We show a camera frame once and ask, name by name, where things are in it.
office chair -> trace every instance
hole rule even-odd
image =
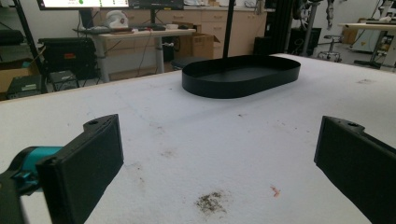
[[[340,63],[342,61],[341,59],[341,54],[339,52],[332,51],[332,48],[334,47],[334,43],[341,43],[343,37],[341,35],[325,35],[325,39],[330,39],[332,42],[330,43],[330,48],[329,51],[321,51],[318,54],[318,58],[324,59],[324,56],[326,56],[327,60],[330,60],[332,56],[335,56],[335,62]]]

workbench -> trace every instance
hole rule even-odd
[[[87,223],[370,223],[314,156],[322,116],[396,147],[396,76],[276,56],[301,63],[298,80],[243,98],[192,95],[176,71],[1,102],[0,170],[119,114],[124,165]],[[22,200],[31,223],[50,223],[41,192]]]

monitor screen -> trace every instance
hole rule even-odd
[[[40,10],[129,7],[129,0],[37,0]]]
[[[131,9],[183,10],[183,0],[132,0]]]

black oval tray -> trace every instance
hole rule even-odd
[[[231,99],[297,80],[301,64],[263,55],[190,63],[182,70],[184,90],[208,98]]]

screw hole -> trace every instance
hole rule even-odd
[[[93,125],[93,124],[97,124],[97,123],[98,123],[98,121],[96,121],[96,120],[88,122],[89,125]]]
[[[359,124],[356,124],[356,123],[348,123],[347,125],[352,126],[352,127],[359,127]]]

